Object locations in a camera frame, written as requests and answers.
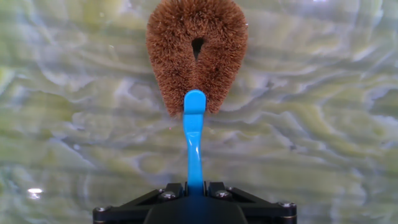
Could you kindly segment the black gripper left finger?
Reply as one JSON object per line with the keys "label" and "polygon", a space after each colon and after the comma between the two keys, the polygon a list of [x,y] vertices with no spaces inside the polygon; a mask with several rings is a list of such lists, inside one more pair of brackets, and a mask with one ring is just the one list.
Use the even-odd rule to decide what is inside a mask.
{"label": "black gripper left finger", "polygon": [[156,205],[186,196],[180,183],[167,184],[164,189],[155,189],[121,206],[96,207],[93,209],[93,224],[144,223],[149,211]]}

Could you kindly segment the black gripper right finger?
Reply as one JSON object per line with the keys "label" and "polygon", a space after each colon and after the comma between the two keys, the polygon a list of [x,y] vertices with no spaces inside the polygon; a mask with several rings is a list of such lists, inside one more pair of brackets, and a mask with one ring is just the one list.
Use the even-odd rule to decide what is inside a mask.
{"label": "black gripper right finger", "polygon": [[237,223],[297,224],[297,205],[271,203],[222,182],[205,183],[205,195],[220,203],[218,208]]}

